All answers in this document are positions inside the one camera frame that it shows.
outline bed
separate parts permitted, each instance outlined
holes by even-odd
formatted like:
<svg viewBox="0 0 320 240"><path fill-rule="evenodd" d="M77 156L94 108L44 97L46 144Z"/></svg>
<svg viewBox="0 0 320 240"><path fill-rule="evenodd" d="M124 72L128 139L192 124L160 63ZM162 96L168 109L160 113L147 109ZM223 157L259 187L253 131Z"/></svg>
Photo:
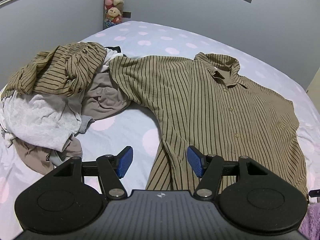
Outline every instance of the bed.
<svg viewBox="0 0 320 240"><path fill-rule="evenodd" d="M294 104L300 122L298 142L305 155L308 190L320 188L320 116L311 100L295 81L270 65L228 45L196 33L158 24L129 21L96 33L83 41L103 46L120 46L127 57L147 55L177 56L193 59L198 52L227 54L241 64L239 74L274 90ZM160 142L156 118L147 108L132 103L121 113L95 121L85 134L76 136L83 149L83 161L94 161L104 154L118 154L133 147L133 162L121 179L127 193L144 189ZM17 196L42 175L29 169L14 146L6 148L0 137L0 239L10 240L22 229L14 213ZM85 183L99 191L98 180Z"/></svg>

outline striped fabric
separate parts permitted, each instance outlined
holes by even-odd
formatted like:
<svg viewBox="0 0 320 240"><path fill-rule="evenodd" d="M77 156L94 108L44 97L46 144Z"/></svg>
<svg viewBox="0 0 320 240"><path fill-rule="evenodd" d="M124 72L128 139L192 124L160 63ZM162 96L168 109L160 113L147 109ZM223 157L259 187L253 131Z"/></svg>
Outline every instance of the striped fabric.
<svg viewBox="0 0 320 240"><path fill-rule="evenodd" d="M80 93L90 85L101 65L106 49L95 42L80 42L58 46L51 52L41 51L26 66L10 78L1 100L13 95L43 94L66 97Z"/></svg>
<svg viewBox="0 0 320 240"><path fill-rule="evenodd" d="M194 145L228 161L247 155L307 193L292 102L239 76L237 59L203 53L194 60L117 57L110 69L129 99L151 109L160 124L162 139L147 189L193 192L199 179L186 149ZM225 177L221 189L234 182Z"/></svg>

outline wall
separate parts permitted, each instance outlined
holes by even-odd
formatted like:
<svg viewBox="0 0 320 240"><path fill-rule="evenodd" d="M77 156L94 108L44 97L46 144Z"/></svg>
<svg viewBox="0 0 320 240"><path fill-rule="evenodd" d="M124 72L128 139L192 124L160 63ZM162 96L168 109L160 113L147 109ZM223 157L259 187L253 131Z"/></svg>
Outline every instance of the wall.
<svg viewBox="0 0 320 240"><path fill-rule="evenodd" d="M0 7L0 87L40 50L103 29L104 0L14 0Z"/></svg>
<svg viewBox="0 0 320 240"><path fill-rule="evenodd" d="M319 68L320 0L126 0L125 10L240 49L305 89Z"/></svg>
<svg viewBox="0 0 320 240"><path fill-rule="evenodd" d="M315 77L313 78L307 90L308 96L310 97L311 101L315 104L316 109L320 113L319 89L320 89L320 68L318 69Z"/></svg>

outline metal screw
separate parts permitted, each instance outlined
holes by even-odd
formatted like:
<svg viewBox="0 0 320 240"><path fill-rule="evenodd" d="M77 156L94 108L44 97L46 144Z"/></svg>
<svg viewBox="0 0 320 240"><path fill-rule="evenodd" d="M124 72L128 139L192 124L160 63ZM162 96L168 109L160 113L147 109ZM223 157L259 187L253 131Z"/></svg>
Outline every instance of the metal screw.
<svg viewBox="0 0 320 240"><path fill-rule="evenodd" d="M109 190L109 194L113 197L121 197L124 194L124 191L120 188L113 188Z"/></svg>
<svg viewBox="0 0 320 240"><path fill-rule="evenodd" d="M207 188L198 189L196 193L200 197L210 197L212 195L212 191Z"/></svg>

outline stack of stuffed animals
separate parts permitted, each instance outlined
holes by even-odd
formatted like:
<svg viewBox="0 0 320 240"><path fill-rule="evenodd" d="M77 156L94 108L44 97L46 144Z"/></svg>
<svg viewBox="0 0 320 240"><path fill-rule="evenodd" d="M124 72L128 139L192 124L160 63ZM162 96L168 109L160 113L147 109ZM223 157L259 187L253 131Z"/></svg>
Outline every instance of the stack of stuffed animals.
<svg viewBox="0 0 320 240"><path fill-rule="evenodd" d="M105 0L105 29L121 23L123 4L124 0Z"/></svg>

